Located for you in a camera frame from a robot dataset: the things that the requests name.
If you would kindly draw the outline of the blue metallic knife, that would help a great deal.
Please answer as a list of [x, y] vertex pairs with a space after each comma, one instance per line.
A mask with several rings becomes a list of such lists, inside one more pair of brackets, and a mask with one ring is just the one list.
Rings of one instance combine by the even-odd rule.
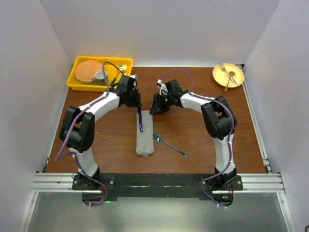
[[142, 110], [141, 110], [141, 106], [138, 107], [138, 122], [139, 122], [139, 129], [140, 132], [143, 132], [143, 124], [142, 124]]

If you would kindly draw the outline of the blue metallic fork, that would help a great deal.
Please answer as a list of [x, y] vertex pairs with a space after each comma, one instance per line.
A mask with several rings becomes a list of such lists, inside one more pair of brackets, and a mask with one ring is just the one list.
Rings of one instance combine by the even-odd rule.
[[157, 134], [153, 134], [153, 138], [158, 141], [158, 142], [162, 142], [166, 145], [168, 145], [169, 147], [173, 148], [174, 150], [176, 150], [177, 152], [179, 152], [180, 154], [182, 154], [184, 157], [188, 157], [188, 155], [184, 152], [182, 152], [181, 150], [177, 149], [176, 147], [172, 146], [171, 144], [169, 144], [168, 142], [166, 142], [165, 140], [162, 139], [162, 137], [160, 137], [159, 135]]

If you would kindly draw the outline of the grey cloth napkin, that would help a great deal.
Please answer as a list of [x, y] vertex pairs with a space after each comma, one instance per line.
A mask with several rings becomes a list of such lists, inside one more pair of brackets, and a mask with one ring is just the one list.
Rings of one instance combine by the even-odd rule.
[[149, 110], [142, 111], [143, 132], [140, 132], [138, 114], [137, 116], [137, 134], [136, 134], [136, 154], [139, 156], [150, 156], [154, 153], [153, 138], [153, 115], [149, 114]]

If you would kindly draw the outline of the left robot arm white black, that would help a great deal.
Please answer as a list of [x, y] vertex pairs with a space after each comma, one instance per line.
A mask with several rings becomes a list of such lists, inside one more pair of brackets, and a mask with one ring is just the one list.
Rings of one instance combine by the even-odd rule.
[[125, 105], [138, 110], [138, 129], [143, 131], [141, 99], [136, 75], [122, 75], [115, 87], [100, 97], [80, 107], [69, 107], [62, 122], [59, 138], [63, 142], [56, 160], [71, 154], [78, 165], [78, 173], [84, 176], [83, 184], [96, 189], [100, 184], [99, 167], [94, 161], [91, 146], [95, 136], [95, 123], [109, 111]]

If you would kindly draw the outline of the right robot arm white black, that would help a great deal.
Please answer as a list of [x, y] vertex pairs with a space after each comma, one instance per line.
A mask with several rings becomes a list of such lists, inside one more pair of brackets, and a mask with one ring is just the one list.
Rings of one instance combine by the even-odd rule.
[[187, 108], [202, 113], [208, 134], [214, 139], [216, 151], [215, 178], [217, 188], [227, 189], [237, 175], [233, 160], [233, 137], [237, 121], [225, 97], [209, 98], [183, 91], [177, 80], [157, 81], [160, 91], [154, 94], [150, 114], [165, 113], [171, 106]]

